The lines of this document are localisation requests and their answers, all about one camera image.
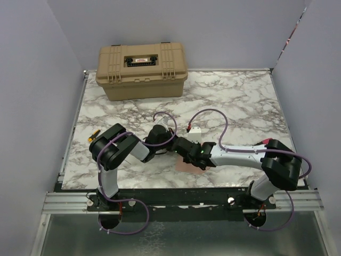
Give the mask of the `pink paper envelope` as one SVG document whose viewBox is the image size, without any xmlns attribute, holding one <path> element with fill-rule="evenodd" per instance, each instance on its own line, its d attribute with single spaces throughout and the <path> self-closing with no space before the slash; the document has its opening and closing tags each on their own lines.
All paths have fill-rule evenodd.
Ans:
<svg viewBox="0 0 341 256">
<path fill-rule="evenodd" d="M 191 173 L 191 174 L 204 174 L 205 173 L 205 171 L 203 171 L 199 167 L 195 167 L 192 164 L 185 163 L 181 156 L 177 157 L 176 164 L 175 164 L 175 171 Z"/>
</svg>

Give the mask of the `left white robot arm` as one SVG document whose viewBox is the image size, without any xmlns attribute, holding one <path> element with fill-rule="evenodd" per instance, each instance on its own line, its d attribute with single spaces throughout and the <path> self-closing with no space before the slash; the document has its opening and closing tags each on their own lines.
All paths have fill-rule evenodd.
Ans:
<svg viewBox="0 0 341 256">
<path fill-rule="evenodd" d="M 107 198 L 118 193 L 118 167 L 126 157 L 131 155 L 142 163 L 149 162 L 159 151 L 171 151 L 176 139 L 176 132 L 166 125 L 154 125 L 144 141 L 126 131 L 121 124 L 112 126 L 89 146 L 99 169 L 99 192 Z"/>
</svg>

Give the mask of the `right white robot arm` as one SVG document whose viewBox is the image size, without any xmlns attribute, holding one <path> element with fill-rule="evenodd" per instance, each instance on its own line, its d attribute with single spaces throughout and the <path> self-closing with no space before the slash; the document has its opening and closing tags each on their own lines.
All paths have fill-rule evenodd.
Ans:
<svg viewBox="0 0 341 256">
<path fill-rule="evenodd" d="M 179 154 L 185 163 L 203 171 L 207 167 L 239 166 L 264 172 L 250 184 L 250 197 L 265 201 L 278 190 L 295 191 L 298 187 L 302 158 L 279 140 L 271 139 L 266 144 L 246 146 L 220 146 L 214 142 L 194 143 L 178 138 L 172 151 Z"/>
</svg>

